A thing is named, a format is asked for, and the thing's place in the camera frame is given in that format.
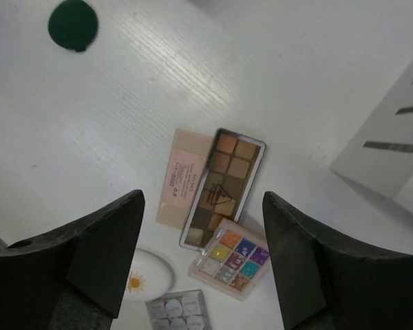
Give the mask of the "grey glitter palette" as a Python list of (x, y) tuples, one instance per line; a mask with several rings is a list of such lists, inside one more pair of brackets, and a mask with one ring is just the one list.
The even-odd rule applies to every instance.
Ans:
[(146, 302), (152, 329), (209, 330), (211, 322), (201, 290), (168, 293)]

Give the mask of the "white gold egg bottle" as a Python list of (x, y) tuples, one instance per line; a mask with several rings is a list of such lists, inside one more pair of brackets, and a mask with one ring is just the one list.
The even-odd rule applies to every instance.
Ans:
[(137, 249), (123, 298), (132, 302), (155, 300), (167, 293), (173, 284), (173, 269), (168, 262), (150, 251)]

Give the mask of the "colourful eyeshadow palette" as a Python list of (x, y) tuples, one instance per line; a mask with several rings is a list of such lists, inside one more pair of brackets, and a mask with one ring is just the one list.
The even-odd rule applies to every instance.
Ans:
[(223, 219), (189, 267), (189, 275), (240, 301), (271, 264), (266, 239)]

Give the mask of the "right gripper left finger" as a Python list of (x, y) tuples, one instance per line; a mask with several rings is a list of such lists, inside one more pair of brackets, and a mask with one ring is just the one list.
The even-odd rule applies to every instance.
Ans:
[(141, 190), (0, 248), (0, 329), (109, 329), (145, 210)]

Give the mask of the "brown eyeshadow palette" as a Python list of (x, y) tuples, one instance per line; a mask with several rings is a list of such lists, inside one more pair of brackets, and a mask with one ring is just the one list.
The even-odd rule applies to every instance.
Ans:
[(215, 132), (180, 247), (199, 251), (222, 220), (239, 221), (265, 150), (266, 143), (253, 137), (225, 128)]

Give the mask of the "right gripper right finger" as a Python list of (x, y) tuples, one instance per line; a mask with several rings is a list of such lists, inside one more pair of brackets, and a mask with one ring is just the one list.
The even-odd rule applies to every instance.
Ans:
[(413, 329), (413, 255), (354, 239), (273, 192), (262, 209), (285, 329)]

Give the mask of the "pink palette case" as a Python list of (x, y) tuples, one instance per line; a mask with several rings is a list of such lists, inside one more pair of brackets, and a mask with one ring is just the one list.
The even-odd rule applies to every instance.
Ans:
[(156, 215), (156, 221), (183, 229), (200, 183), (213, 138), (176, 129)]

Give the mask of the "dark green powder puff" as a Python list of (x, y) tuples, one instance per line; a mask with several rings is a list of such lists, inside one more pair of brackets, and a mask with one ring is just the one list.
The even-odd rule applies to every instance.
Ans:
[(62, 1), (47, 22), (50, 38), (60, 47), (85, 52), (95, 41), (99, 28), (96, 11), (86, 1)]

